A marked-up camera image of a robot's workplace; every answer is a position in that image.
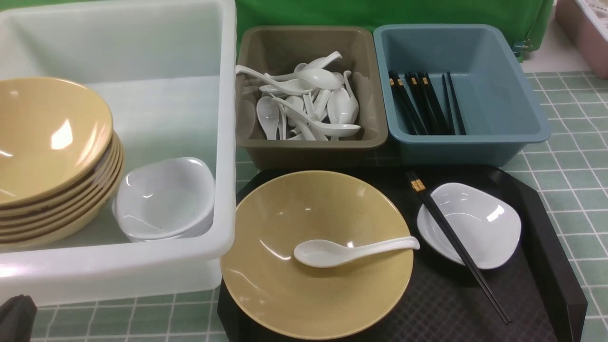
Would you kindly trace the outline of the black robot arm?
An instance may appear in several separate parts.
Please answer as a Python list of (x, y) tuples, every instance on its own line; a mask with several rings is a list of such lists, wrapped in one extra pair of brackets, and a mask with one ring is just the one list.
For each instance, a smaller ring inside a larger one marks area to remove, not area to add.
[(0, 340), (2, 342), (29, 342), (37, 306), (31, 296), (11, 297), (0, 307)]

